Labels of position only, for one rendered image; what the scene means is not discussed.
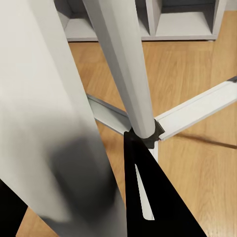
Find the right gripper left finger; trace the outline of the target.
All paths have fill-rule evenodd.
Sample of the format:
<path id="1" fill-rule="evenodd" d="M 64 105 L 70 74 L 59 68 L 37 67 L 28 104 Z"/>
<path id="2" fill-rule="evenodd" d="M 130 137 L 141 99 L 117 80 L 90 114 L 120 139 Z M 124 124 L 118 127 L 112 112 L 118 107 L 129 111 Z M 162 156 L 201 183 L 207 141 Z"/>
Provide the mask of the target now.
<path id="1" fill-rule="evenodd" d="M 28 206 L 0 179 L 0 237 L 15 237 Z"/>

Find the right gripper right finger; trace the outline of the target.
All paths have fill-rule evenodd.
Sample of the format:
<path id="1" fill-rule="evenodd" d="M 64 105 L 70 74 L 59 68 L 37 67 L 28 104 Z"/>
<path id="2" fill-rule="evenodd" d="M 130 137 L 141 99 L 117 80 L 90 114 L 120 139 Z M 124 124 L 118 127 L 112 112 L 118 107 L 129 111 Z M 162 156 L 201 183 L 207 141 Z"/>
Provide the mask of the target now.
<path id="1" fill-rule="evenodd" d="M 127 237 L 207 237 L 143 140 L 124 132 Z M 143 217 L 137 165 L 155 220 Z"/>

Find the camera tripod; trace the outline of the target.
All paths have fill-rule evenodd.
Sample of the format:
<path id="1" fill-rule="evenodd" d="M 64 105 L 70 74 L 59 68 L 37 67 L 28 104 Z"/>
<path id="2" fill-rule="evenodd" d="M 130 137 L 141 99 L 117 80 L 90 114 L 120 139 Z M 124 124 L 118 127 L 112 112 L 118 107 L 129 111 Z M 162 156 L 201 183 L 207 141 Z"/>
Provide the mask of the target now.
<path id="1" fill-rule="evenodd" d="M 237 101 L 237 76 L 154 117 L 135 0 L 83 3 L 125 111 L 85 92 L 53 0 L 0 0 L 0 179 L 59 237 L 127 237 L 95 120 L 139 136 L 158 163 L 159 140 Z"/>

